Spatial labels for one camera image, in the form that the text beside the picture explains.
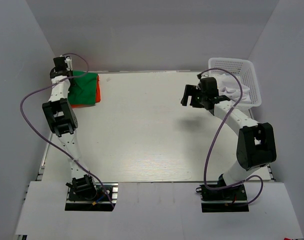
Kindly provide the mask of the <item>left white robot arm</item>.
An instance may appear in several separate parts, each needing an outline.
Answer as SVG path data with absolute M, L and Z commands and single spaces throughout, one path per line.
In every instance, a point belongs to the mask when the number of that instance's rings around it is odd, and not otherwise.
M 68 101 L 68 93 L 73 83 L 72 59 L 62 55 L 53 59 L 54 68 L 50 71 L 50 98 L 42 104 L 42 110 L 51 132 L 67 153 L 71 182 L 66 185 L 78 197 L 91 200 L 97 196 L 98 187 L 88 169 L 82 165 L 82 155 L 77 140 L 77 117 Z

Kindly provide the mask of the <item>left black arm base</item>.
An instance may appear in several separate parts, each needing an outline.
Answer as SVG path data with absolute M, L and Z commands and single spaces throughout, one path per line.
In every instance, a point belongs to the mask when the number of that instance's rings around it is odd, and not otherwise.
M 69 187 L 64 210 L 68 212 L 112 212 L 114 207 L 102 186 L 97 184 L 96 188 L 97 190 L 91 197 L 83 197 L 77 195 Z

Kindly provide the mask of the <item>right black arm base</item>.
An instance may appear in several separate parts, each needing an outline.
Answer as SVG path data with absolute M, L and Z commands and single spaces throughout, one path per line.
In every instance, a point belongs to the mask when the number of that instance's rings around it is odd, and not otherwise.
M 200 194 L 202 213 L 249 212 L 248 198 L 244 185 L 223 190 L 209 190 L 202 184 L 195 191 Z

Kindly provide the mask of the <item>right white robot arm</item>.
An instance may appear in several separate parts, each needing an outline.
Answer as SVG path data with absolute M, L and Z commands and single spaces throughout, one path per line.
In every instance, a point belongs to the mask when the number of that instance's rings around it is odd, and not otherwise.
M 206 186 L 210 191 L 217 191 L 221 198 L 230 199 L 236 193 L 235 186 L 251 179 L 254 172 L 276 160 L 272 125 L 249 118 L 227 96 L 219 95 L 214 77 L 202 78 L 198 85 L 187 84 L 181 105 L 207 110 L 221 119 L 220 129 L 227 125 L 237 135 L 236 162 L 219 177 L 215 187 Z

